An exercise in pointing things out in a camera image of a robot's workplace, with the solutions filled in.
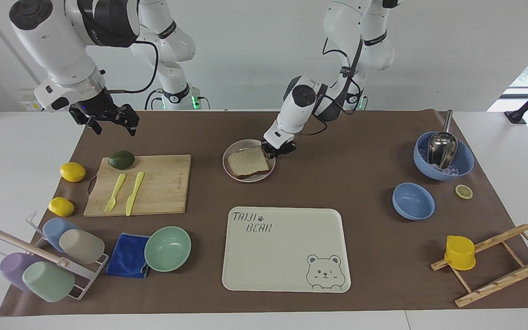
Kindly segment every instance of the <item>brown paper mat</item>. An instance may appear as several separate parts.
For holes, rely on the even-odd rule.
[[[61,181],[55,194],[75,203],[75,215],[69,220],[103,238],[109,255],[122,232],[150,235],[165,226],[180,226],[191,236],[191,256],[180,269],[150,271],[144,280],[101,274],[81,301],[65,298],[47,303],[11,287],[0,315],[456,309],[453,300],[465,290],[449,268],[432,271],[429,266],[442,259],[446,236],[481,242],[514,224],[478,163],[472,173],[451,182],[431,180],[415,167],[415,141],[422,133],[442,127],[444,115],[433,110],[344,115],[322,134],[299,137],[297,151],[280,157],[266,180],[252,184],[228,177],[221,157],[233,142],[262,136],[276,113],[143,112],[134,138],[115,125],[103,125],[101,136],[87,129],[71,161],[84,165],[88,175],[76,184]],[[314,132],[318,126],[311,121],[305,131]],[[465,141],[457,125],[451,132]],[[186,213],[84,218],[88,180],[101,158],[117,150],[140,156],[192,155]],[[401,182],[416,182],[431,192],[436,204],[431,218],[413,222],[394,211],[392,191]],[[455,195],[457,184],[474,190],[472,200]],[[226,221],[229,210],[238,205],[339,211],[352,288],[344,294],[226,290],[221,283]],[[43,223],[52,217],[47,212]],[[522,239],[508,243],[528,263]],[[266,251],[254,251],[254,258],[259,253]],[[516,268],[519,265],[511,256],[496,246],[478,253],[478,264],[463,276],[478,288]],[[468,306],[525,307],[528,279]]]

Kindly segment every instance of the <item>yellow measuring cup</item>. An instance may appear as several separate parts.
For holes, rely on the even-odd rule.
[[[476,265],[474,243],[463,236],[448,236],[445,245],[445,261],[450,267],[467,271]]]

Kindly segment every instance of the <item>lemon slice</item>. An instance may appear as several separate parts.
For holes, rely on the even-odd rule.
[[[469,200],[470,198],[472,198],[474,196],[474,193],[472,192],[472,190],[470,189],[470,187],[468,186],[464,186],[463,184],[458,184],[456,187],[455,187],[455,193],[465,199],[465,200]]]

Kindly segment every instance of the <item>metal scoop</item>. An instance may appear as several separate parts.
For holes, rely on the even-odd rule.
[[[443,131],[433,134],[429,139],[427,162],[436,164],[440,169],[447,169],[457,152],[457,139],[448,133],[452,114],[453,111],[449,109]]]

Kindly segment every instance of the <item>wooden rack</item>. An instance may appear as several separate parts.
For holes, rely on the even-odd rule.
[[[509,252],[509,254],[516,260],[517,263],[521,266],[521,268],[517,269],[516,271],[513,271],[498,280],[494,280],[493,282],[490,282],[489,284],[486,284],[485,286],[477,289],[472,290],[468,284],[465,282],[459,271],[454,269],[453,267],[450,267],[453,273],[457,276],[457,279],[461,282],[464,288],[467,290],[467,295],[464,295],[463,297],[460,297],[458,299],[455,299],[455,303],[458,307],[464,307],[466,305],[469,305],[470,303],[475,302],[478,299],[482,299],[490,294],[493,294],[494,292],[498,290],[502,290],[507,286],[510,286],[511,284],[515,284],[516,282],[519,282],[520,280],[523,280],[525,278],[528,278],[528,265],[525,265],[519,257],[515,254],[515,251],[511,249],[511,247],[508,246],[506,243],[506,240],[509,238],[513,238],[515,236],[521,235],[525,240],[528,241],[528,236],[525,234],[526,230],[528,230],[528,224],[522,224],[518,227],[512,228],[511,230],[507,230],[503,232],[502,234],[496,235],[493,238],[489,238],[485,240],[484,242],[478,243],[475,246],[475,252],[481,252],[486,250],[487,248],[490,248],[492,246],[496,246],[497,244],[501,244],[505,249]],[[447,267],[448,263],[443,259],[436,263],[433,263],[431,265],[431,268],[433,268],[434,271],[440,270],[441,268]]]

